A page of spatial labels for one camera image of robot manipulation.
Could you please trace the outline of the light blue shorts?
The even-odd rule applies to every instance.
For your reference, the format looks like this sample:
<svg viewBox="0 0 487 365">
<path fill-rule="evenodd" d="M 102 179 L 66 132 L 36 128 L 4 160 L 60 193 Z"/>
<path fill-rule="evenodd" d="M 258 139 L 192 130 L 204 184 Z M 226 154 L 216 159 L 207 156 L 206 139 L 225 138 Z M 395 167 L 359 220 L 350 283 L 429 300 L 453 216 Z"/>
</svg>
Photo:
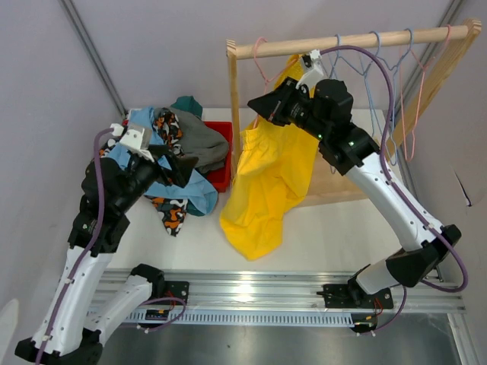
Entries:
<svg viewBox="0 0 487 365">
<path fill-rule="evenodd" d="M 149 106 L 143 109 L 132 109 L 129 114 L 129 122 L 140 125 L 144 128 L 152 127 L 150 142 L 155 145 L 167 144 L 158 134 L 158 127 L 155 126 L 154 108 Z M 111 150 L 104 152 L 104 157 L 115 160 L 122 170 L 129 164 L 129 150 L 118 142 L 109 143 Z M 168 198 L 170 200 L 186 199 L 192 202 L 195 208 L 203 215 L 210 214 L 218 200 L 218 193 L 212 184 L 198 171 L 193 170 L 188 184 L 181 188 L 176 185 L 165 186 L 162 183 L 154 182 L 145 193 L 146 198 Z"/>
</svg>

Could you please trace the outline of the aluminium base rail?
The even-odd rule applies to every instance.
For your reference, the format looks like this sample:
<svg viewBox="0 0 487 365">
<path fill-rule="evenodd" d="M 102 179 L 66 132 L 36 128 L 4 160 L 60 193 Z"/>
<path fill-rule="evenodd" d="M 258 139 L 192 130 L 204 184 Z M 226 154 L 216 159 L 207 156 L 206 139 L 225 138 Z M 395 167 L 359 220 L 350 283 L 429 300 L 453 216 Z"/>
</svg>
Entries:
<svg viewBox="0 0 487 365">
<path fill-rule="evenodd" d="M 167 270 L 168 281 L 189 282 L 189 308 L 216 310 L 308 311 L 325 309 L 316 295 L 324 284 L 344 284 L 349 272 L 181 271 Z M 98 308 L 119 290 L 128 270 L 107 269 L 91 308 Z M 465 313 L 461 294 L 418 284 L 407 289 L 406 313 Z"/>
</svg>

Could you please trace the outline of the dark green shorts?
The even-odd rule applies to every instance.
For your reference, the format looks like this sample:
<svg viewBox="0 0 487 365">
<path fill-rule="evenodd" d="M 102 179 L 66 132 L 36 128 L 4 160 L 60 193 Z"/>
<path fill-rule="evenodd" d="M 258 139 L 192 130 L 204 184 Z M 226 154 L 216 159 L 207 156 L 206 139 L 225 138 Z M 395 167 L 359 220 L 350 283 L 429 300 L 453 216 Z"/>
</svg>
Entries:
<svg viewBox="0 0 487 365">
<path fill-rule="evenodd" d="M 193 96 L 181 96 L 170 105 L 172 108 L 188 112 L 202 118 L 203 107 Z"/>
</svg>

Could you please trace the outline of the yellow shorts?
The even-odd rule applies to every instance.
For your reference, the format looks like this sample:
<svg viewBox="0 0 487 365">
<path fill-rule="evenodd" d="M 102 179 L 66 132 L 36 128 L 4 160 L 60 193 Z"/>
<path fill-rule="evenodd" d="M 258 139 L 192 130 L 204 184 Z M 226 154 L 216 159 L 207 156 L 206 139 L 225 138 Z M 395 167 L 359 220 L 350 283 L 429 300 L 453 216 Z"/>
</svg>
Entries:
<svg viewBox="0 0 487 365">
<path fill-rule="evenodd" d="M 220 225 L 249 261 L 282 244 L 283 218 L 307 196 L 318 141 L 295 125 L 258 118 L 241 133 L 242 152 Z"/>
</svg>

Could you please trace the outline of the red plastic bin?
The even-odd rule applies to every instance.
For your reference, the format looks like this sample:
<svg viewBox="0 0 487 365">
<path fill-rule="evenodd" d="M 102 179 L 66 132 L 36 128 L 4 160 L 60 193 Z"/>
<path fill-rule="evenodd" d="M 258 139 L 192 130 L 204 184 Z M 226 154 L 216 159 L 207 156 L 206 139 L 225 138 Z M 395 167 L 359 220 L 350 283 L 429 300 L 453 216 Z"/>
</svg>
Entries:
<svg viewBox="0 0 487 365">
<path fill-rule="evenodd" d="M 229 122 L 207 122 L 205 125 L 210 129 L 221 133 L 229 144 L 232 134 L 232 128 Z M 230 152 L 231 146 L 229 145 L 229 152 L 225 158 L 224 166 L 221 169 L 210 171 L 207 174 L 202 174 L 212 184 L 217 193 L 225 191 L 230 183 Z"/>
</svg>

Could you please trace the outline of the camouflage patterned shorts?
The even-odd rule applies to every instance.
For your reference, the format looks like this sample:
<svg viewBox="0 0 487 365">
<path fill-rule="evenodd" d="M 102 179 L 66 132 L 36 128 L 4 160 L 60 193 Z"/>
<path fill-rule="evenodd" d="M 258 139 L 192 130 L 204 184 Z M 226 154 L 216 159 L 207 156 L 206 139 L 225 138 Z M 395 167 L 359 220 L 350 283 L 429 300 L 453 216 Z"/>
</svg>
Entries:
<svg viewBox="0 0 487 365">
<path fill-rule="evenodd" d="M 166 145 L 178 157 L 184 155 L 180 140 L 183 131 L 175 112 L 170 109 L 146 107 L 134 109 L 129 116 L 129 122 L 152 129 L 151 144 Z M 110 157 L 125 169 L 129 164 L 130 153 L 119 144 L 118 138 L 109 139 L 100 149 L 101 157 Z M 164 229 L 171 235 L 180 232 L 187 213 L 188 200 L 186 198 L 172 198 L 168 188 L 159 182 L 154 183 L 145 197 L 151 201 Z"/>
</svg>

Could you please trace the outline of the wooden clothes rack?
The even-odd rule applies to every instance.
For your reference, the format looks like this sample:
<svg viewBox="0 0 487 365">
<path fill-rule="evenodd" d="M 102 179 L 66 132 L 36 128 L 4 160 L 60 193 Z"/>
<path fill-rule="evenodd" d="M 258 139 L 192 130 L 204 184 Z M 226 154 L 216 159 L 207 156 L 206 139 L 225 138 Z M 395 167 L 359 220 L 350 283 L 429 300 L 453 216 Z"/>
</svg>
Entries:
<svg viewBox="0 0 487 365">
<path fill-rule="evenodd" d="M 476 38 L 481 34 L 481 31 L 482 23 L 475 18 L 468 18 L 461 25 L 452 26 L 450 42 L 444 51 L 436 57 L 426 72 L 419 117 L 426 111 L 431 101 L 444 85 L 444 82 L 457 67 Z M 447 27 L 414 30 L 413 44 L 440 43 L 442 45 L 446 35 Z M 339 41 L 336 37 L 270 42 L 261 45 L 257 51 L 257 56 L 259 58 L 291 56 L 313 49 L 328 49 L 338 43 Z M 380 33 L 378 36 L 373 36 L 371 33 L 350 35 L 345 36 L 342 43 L 346 46 L 360 46 L 365 49 L 375 48 L 379 45 L 384 47 L 405 46 L 409 44 L 409 33 L 401 30 Z M 237 62 L 239 60 L 251 59 L 253 57 L 253 46 L 238 46 L 234 40 L 227 40 L 226 48 L 233 128 L 232 170 L 235 171 L 241 153 Z M 420 59 L 422 63 L 429 60 L 425 58 Z M 417 94 L 406 103 L 407 107 L 403 108 L 406 134 L 409 134 L 412 129 L 416 102 Z M 393 130 L 392 136 L 387 140 L 387 148 L 389 151 L 392 150 L 394 142 L 398 144 L 403 143 L 402 127 L 403 122 L 400 112 L 397 127 Z M 325 171 L 325 166 L 324 161 L 317 160 L 315 162 L 310 188 L 307 197 L 300 203 L 301 207 L 350 202 L 366 198 L 366 195 L 353 182 L 345 177 L 333 175 L 331 172 Z"/>
</svg>

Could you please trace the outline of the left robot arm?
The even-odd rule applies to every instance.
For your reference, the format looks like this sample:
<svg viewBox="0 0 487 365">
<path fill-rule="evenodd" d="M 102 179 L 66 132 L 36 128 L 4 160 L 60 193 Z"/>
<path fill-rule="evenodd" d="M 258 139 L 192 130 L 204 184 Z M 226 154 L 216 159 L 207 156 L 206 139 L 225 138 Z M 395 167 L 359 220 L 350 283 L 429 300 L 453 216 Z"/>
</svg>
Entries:
<svg viewBox="0 0 487 365">
<path fill-rule="evenodd" d="M 108 339 L 132 311 L 164 298 L 162 270 L 140 264 L 108 302 L 95 314 L 88 312 L 130 225 L 128 210 L 155 182 L 184 187 L 197 162 L 163 145 L 151 146 L 148 152 L 148 159 L 131 154 L 126 168 L 100 156 L 87 166 L 55 297 L 36 333 L 18 342 L 17 357 L 35 364 L 96 364 Z"/>
</svg>

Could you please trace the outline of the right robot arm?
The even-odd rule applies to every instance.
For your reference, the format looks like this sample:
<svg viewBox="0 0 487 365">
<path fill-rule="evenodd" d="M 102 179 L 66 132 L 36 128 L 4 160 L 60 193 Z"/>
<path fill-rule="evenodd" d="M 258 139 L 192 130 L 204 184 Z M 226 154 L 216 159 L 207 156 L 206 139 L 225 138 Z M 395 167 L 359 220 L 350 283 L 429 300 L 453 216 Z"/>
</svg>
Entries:
<svg viewBox="0 0 487 365">
<path fill-rule="evenodd" d="M 454 225 L 444 225 L 425 209 L 380 158 L 377 142 L 352 121 L 353 96 L 344 82 L 324 79 L 311 94 L 286 78 L 274 91 L 248 102 L 273 125 L 294 124 L 318 140 L 319 151 L 337 172 L 350 179 L 374 204 L 396 234 L 396 253 L 358 271 L 348 281 L 347 296 L 366 306 L 376 293 L 392 286 L 414 287 L 460 240 Z"/>
</svg>

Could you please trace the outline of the grey shorts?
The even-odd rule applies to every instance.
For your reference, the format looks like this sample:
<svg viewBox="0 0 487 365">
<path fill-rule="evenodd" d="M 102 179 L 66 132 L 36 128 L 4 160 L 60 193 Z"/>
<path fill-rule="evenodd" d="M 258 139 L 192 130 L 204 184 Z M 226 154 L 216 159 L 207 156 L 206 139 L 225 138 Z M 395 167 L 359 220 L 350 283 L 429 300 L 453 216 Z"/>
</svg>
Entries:
<svg viewBox="0 0 487 365">
<path fill-rule="evenodd" d="M 201 174 L 219 170 L 224 166 L 225 158 L 229 152 L 229 144 L 225 137 L 210 129 L 205 123 L 192 113 L 182 111 L 172 106 L 169 110 L 178 119 L 179 127 L 183 133 L 180 145 L 185 155 L 197 157 L 196 169 Z"/>
</svg>

